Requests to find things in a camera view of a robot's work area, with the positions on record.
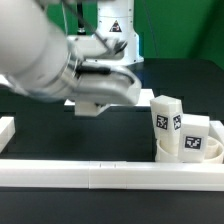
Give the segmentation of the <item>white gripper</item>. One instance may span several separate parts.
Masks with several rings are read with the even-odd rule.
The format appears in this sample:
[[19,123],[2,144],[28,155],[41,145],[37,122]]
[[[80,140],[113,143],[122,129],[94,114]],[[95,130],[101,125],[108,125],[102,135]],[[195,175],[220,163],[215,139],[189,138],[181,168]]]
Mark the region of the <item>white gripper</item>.
[[126,41],[111,37],[73,36],[67,38],[67,45],[65,99],[97,106],[138,103],[142,87],[139,78],[125,66],[99,63],[99,60],[121,59]]

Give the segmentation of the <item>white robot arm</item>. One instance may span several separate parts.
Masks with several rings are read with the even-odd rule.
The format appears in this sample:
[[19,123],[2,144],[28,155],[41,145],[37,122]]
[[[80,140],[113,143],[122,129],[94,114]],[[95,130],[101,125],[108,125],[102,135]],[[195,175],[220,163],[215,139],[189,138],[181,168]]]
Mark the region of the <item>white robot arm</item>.
[[139,78],[125,66],[100,62],[121,58],[127,43],[97,31],[72,40],[46,15],[50,4],[72,11],[81,1],[0,0],[0,74],[11,90],[41,101],[135,105]]

